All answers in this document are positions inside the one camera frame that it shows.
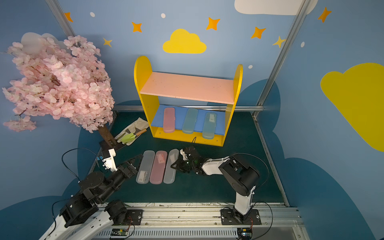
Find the frosted white pencil case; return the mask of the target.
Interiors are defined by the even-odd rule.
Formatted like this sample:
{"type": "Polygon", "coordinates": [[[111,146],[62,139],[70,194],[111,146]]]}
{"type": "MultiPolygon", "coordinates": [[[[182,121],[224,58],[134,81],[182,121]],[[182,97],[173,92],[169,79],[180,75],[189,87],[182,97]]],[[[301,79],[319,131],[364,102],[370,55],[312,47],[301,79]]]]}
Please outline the frosted white pencil case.
{"type": "Polygon", "coordinates": [[[155,154],[151,150],[144,152],[136,178],[138,184],[147,184],[149,182],[155,154]]]}

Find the clear white pencil case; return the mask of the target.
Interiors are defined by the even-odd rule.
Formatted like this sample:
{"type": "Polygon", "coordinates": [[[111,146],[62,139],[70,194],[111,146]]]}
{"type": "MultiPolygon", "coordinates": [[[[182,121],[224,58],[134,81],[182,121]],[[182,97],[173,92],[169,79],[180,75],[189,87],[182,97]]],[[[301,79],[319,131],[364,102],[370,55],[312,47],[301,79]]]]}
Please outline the clear white pencil case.
{"type": "Polygon", "coordinates": [[[180,151],[178,149],[173,149],[169,152],[163,183],[172,184],[175,181],[176,170],[172,168],[172,164],[178,160],[179,154],[180,151]]]}

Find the pink translucent pencil case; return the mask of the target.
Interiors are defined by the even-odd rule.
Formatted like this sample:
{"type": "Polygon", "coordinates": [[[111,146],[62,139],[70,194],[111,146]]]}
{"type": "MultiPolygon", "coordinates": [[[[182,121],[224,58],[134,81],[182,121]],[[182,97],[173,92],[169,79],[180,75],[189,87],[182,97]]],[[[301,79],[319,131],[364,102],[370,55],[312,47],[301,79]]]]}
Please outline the pink translucent pencil case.
{"type": "Polygon", "coordinates": [[[156,152],[150,175],[151,184],[159,185],[163,182],[165,168],[167,164],[167,156],[168,153],[166,151],[156,152]]]}

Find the small pink pencil case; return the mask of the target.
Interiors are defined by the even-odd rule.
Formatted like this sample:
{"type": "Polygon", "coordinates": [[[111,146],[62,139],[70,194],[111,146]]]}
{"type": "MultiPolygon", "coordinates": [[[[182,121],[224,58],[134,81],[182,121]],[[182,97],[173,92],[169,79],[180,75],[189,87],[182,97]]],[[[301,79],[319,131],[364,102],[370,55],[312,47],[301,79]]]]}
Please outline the small pink pencil case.
{"type": "Polygon", "coordinates": [[[164,109],[163,130],[165,133],[173,133],[175,131],[176,116],[175,108],[168,107],[164,109]]]}

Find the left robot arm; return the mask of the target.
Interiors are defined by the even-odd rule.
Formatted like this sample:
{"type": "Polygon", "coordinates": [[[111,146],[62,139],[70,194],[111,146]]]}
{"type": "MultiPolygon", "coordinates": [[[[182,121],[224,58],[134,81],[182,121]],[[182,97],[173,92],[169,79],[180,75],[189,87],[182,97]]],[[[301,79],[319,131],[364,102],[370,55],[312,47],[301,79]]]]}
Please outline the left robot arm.
{"type": "Polygon", "coordinates": [[[90,173],[80,181],[80,191],[62,207],[41,239],[91,240],[111,226],[127,226],[122,237],[131,237],[140,226],[144,211],[129,209],[120,200],[110,203],[107,200],[126,180],[137,175],[134,163],[142,159],[143,155],[137,155],[123,162],[108,177],[102,172],[90,173]]]}

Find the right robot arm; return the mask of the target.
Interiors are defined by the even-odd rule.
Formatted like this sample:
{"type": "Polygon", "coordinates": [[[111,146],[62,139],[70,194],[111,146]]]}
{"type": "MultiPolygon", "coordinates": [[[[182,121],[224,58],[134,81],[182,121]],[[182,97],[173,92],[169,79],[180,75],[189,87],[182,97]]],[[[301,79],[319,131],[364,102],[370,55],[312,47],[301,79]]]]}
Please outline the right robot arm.
{"type": "Polygon", "coordinates": [[[201,176],[224,176],[236,192],[234,214],[239,219],[245,219],[253,209],[254,191],[261,178],[260,172],[250,165],[246,156],[250,157],[251,154],[235,153],[218,159],[204,159],[195,147],[188,147],[180,150],[180,156],[171,164],[171,168],[201,176]]]}

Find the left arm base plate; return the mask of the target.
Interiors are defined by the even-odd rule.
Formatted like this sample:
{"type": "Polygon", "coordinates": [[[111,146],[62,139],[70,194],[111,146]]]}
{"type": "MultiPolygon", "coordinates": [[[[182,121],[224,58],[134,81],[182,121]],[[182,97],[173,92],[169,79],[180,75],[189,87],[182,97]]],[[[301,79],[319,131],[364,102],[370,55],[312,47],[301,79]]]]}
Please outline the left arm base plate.
{"type": "Polygon", "coordinates": [[[123,214],[122,220],[120,220],[119,225],[128,226],[133,224],[136,227],[141,225],[143,219],[144,210],[142,209],[128,209],[123,214]]]}

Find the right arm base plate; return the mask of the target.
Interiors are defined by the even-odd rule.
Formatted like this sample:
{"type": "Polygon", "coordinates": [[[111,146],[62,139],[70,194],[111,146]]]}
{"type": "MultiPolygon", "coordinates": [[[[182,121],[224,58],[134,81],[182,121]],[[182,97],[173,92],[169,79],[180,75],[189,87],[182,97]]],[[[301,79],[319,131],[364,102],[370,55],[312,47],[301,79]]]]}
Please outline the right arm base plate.
{"type": "Polygon", "coordinates": [[[245,217],[234,213],[233,209],[224,208],[220,210],[222,225],[261,225],[259,211],[252,209],[245,217]]]}

